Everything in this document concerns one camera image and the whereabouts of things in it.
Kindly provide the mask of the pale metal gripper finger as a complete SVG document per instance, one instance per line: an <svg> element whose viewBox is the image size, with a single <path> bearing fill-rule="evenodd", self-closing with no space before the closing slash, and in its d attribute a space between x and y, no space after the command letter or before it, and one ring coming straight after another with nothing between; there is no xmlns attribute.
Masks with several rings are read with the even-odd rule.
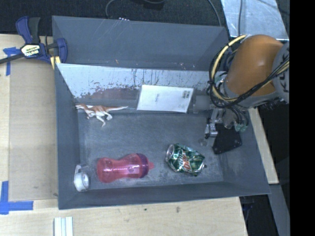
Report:
<svg viewBox="0 0 315 236"><path fill-rule="evenodd" d="M207 124L205 126L204 135L199 139L199 143L201 146L213 146L216 136L218 135L218 131L216 130L216 126L214 124Z"/></svg>

